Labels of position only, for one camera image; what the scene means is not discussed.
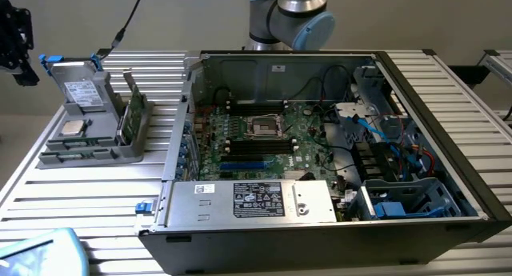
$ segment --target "white sticker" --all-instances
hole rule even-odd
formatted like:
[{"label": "white sticker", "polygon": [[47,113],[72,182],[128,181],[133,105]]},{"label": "white sticker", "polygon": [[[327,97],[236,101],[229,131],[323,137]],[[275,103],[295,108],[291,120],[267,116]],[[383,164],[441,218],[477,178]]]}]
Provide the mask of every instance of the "white sticker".
[{"label": "white sticker", "polygon": [[64,85],[80,107],[100,106],[103,104],[95,84],[91,81],[65,82]]},{"label": "white sticker", "polygon": [[193,193],[195,194],[215,193],[215,184],[196,185]]},{"label": "white sticker", "polygon": [[284,65],[272,65],[272,72],[284,72],[287,70],[287,66]]}]

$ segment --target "white wall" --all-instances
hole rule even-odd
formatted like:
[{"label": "white wall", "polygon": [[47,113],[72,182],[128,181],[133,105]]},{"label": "white wall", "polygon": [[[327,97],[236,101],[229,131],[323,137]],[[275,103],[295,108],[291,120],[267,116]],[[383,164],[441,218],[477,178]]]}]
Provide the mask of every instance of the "white wall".
[{"label": "white wall", "polygon": [[[11,0],[33,15],[36,50],[83,56],[108,47],[135,0]],[[483,49],[512,49],[511,0],[329,0],[337,18],[328,49],[432,48],[449,64],[473,64]],[[247,38],[248,0],[143,0],[120,50],[239,49]],[[48,115],[61,102],[55,83],[43,79],[19,87],[0,75],[0,113]],[[492,105],[504,109],[512,91],[491,84],[483,90],[505,95]]]}]

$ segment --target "green circuit board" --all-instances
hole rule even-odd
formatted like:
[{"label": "green circuit board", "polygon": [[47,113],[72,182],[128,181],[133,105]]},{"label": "green circuit board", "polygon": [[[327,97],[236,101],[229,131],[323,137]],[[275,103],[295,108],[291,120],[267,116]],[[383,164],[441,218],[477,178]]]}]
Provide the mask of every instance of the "green circuit board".
[{"label": "green circuit board", "polygon": [[[301,174],[311,172],[317,180],[327,180],[328,183],[337,180],[335,172],[325,170],[315,160],[315,155],[320,158],[327,157],[329,150],[317,145],[308,128],[319,127],[319,116],[312,114],[305,116],[304,110],[312,111],[312,107],[305,103],[291,105],[279,117],[281,136],[252,136],[249,133],[249,123],[252,119],[271,119],[275,115],[241,117],[229,116],[223,108],[215,109],[211,113],[199,115],[195,121],[196,134],[200,135],[201,151],[201,173],[200,180],[227,180],[227,179],[297,179]],[[265,169],[261,170],[231,170],[232,177],[224,178],[220,170],[221,156],[225,140],[259,140],[259,139],[291,139],[296,138],[299,149],[293,154],[264,155]]]}]

